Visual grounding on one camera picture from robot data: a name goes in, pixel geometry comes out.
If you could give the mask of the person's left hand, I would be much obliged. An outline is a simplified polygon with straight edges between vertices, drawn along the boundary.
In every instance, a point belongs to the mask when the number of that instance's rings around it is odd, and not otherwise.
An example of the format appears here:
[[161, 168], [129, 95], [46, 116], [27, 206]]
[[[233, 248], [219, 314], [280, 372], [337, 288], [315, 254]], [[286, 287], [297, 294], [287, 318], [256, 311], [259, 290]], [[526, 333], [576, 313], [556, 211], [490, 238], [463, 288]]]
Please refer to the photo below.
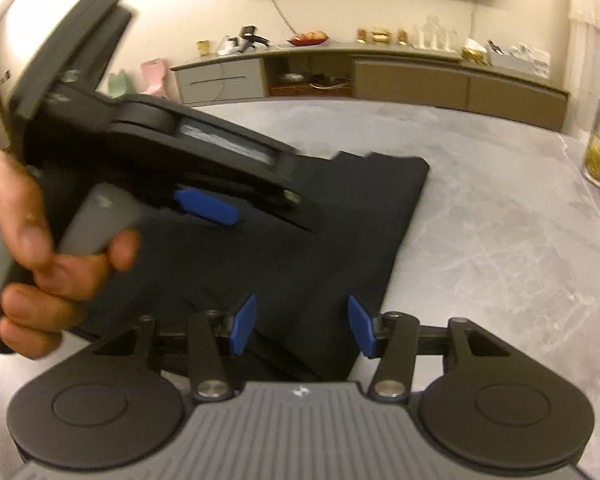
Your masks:
[[134, 266], [140, 234], [125, 230], [100, 254], [58, 254], [45, 218], [43, 196], [27, 170], [0, 151], [0, 232], [12, 258], [33, 274], [32, 285], [12, 283], [1, 292], [0, 338], [27, 359], [48, 356], [62, 333], [86, 317], [93, 300], [117, 272]]

